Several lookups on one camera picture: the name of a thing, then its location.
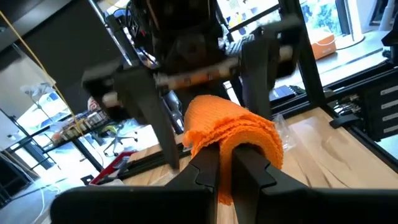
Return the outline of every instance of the floor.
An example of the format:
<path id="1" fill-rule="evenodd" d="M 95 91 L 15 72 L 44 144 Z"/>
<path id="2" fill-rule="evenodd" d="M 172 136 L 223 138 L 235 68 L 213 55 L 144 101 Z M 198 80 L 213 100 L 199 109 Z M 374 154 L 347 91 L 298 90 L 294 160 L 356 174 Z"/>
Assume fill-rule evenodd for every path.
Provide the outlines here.
<path id="1" fill-rule="evenodd" d="M 320 72 L 322 84 L 327 85 L 384 61 L 385 58 L 381 56 L 382 44 L 380 42 L 380 39 L 384 35 L 384 33 L 380 32 L 367 33 L 365 34 L 365 39 L 360 44 L 348 49 L 339 50 L 333 55 L 318 60 L 317 66 L 318 71 Z M 297 69 L 296 72 L 288 78 L 278 80 L 276 86 L 281 85 L 297 85 L 304 88 L 299 70 Z M 121 134 L 123 136 L 129 136 L 132 133 L 132 128 L 132 126 L 130 128 L 126 127 Z M 133 149 L 140 150 L 157 144 L 156 136 L 150 126 L 139 128 L 138 134 L 133 134 L 133 136 L 138 138 L 138 142 L 135 142 L 133 139 L 125 139 L 123 140 L 123 146 L 120 144 L 117 145 L 115 151 L 121 152 L 123 150 Z M 105 167 L 114 159 L 113 156 L 106 157 L 103 154 L 103 150 L 108 144 L 99 146 L 90 140 L 90 138 L 82 139 L 82 141 L 89 151 L 91 151 L 97 160 L 104 164 Z M 383 140 L 380 144 L 383 145 L 383 147 L 393 149 L 395 146 L 394 142 L 397 141 L 398 137 L 392 138 L 392 140 Z M 398 157 L 397 149 L 395 152 L 391 151 L 391 153 Z M 58 166 L 48 170 L 49 174 L 38 180 L 37 185 L 31 185 L 29 188 L 25 189 L 25 191 L 16 195 L 16 197 L 24 195 L 26 192 L 31 192 L 37 189 L 38 186 L 42 187 L 59 180 L 61 181 L 55 185 L 60 191 L 64 191 L 72 187 L 83 185 L 80 177 L 87 174 L 96 175 L 96 170 L 94 170 L 90 164 L 87 164 L 87 160 L 81 160 L 82 157 L 80 153 L 78 151 L 76 152 L 73 146 L 65 146 L 65 148 L 55 151 L 52 156 L 55 157 Z M 58 189 L 55 187 L 44 189 L 44 212 L 36 223 L 50 223 L 47 209 L 51 201 L 55 198 L 57 192 Z M 13 200 L 9 205 L 0 210 L 0 220 L 1 223 L 7 224 L 32 223 L 40 214 L 41 210 L 42 197 L 41 191 L 38 190 L 29 195 Z"/>

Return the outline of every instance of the wooden table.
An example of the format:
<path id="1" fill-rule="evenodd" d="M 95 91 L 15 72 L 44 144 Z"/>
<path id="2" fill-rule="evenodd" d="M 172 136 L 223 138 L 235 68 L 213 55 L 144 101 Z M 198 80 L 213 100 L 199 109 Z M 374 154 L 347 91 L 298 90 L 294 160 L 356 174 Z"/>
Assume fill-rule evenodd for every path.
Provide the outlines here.
<path id="1" fill-rule="evenodd" d="M 310 187 L 398 189 L 398 174 L 344 128 L 333 129 L 332 118 L 316 108 L 289 118 L 296 146 L 285 153 L 282 171 Z M 160 150 L 158 145 L 132 155 L 139 159 Z M 190 158 L 180 160 L 183 169 Z M 164 184 L 170 169 L 161 166 L 126 179 L 126 185 Z M 218 223 L 237 223 L 233 206 L 218 206 Z"/>

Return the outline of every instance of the orange towel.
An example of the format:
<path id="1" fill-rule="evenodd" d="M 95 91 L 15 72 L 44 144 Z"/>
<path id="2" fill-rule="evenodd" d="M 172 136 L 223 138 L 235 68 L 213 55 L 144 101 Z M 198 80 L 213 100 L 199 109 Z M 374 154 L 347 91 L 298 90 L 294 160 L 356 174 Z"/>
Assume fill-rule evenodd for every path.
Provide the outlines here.
<path id="1" fill-rule="evenodd" d="M 220 145 L 218 201 L 231 205 L 231 155 L 242 144 L 260 146 L 273 166 L 282 168 L 282 142 L 274 123 L 217 96 L 196 97 L 185 113 L 183 145 L 192 146 L 192 157 L 211 143 Z"/>

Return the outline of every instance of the red object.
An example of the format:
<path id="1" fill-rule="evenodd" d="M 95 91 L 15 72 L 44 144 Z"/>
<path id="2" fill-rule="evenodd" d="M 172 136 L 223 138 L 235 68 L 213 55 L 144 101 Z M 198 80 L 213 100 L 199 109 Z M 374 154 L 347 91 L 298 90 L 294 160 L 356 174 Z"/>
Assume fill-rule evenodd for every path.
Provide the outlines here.
<path id="1" fill-rule="evenodd" d="M 104 170 L 102 170 L 98 176 L 96 176 L 92 181 L 90 181 L 89 185 L 96 185 L 98 181 L 100 181 L 102 178 L 104 178 L 106 175 L 112 174 L 113 172 L 116 171 L 115 168 L 113 168 L 118 162 L 120 162 L 124 156 L 131 156 L 131 154 L 135 153 L 137 151 L 129 151 L 129 152 L 122 152 L 120 153 L 114 161 L 110 163 L 109 166 L 107 166 Z"/>

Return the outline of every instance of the desk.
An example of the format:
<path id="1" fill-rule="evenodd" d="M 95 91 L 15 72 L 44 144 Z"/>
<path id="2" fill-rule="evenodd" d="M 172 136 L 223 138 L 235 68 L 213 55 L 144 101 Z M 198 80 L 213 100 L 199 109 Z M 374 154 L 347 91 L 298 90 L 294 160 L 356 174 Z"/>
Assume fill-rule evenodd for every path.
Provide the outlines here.
<path id="1" fill-rule="evenodd" d="M 344 128 L 330 127 L 331 120 L 321 108 L 316 108 L 286 121 L 296 146 L 285 153 L 282 171 L 309 187 L 398 189 L 398 174 Z M 159 151 L 160 147 L 149 150 Z M 181 169 L 189 160 L 180 160 Z M 124 183 L 149 185 L 169 170 L 168 166 L 161 166 Z M 234 207 L 219 204 L 217 219 L 218 223 L 237 223 Z"/>

